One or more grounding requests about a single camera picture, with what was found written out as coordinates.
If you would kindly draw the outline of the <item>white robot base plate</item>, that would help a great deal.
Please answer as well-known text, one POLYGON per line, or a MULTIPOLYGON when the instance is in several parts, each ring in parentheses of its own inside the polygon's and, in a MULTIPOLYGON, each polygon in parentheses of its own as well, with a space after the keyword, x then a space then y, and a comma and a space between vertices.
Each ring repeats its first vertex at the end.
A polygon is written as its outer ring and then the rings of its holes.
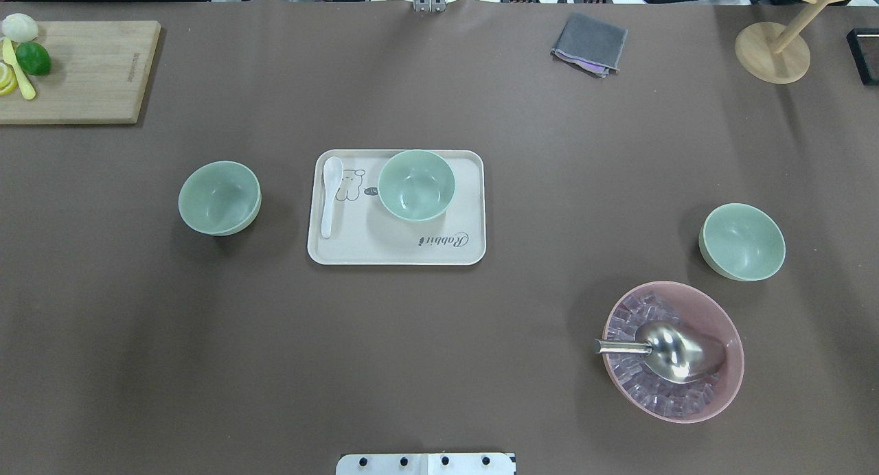
POLYGON ((516 474, 514 454, 436 452, 349 454, 336 463, 336 474, 516 474))

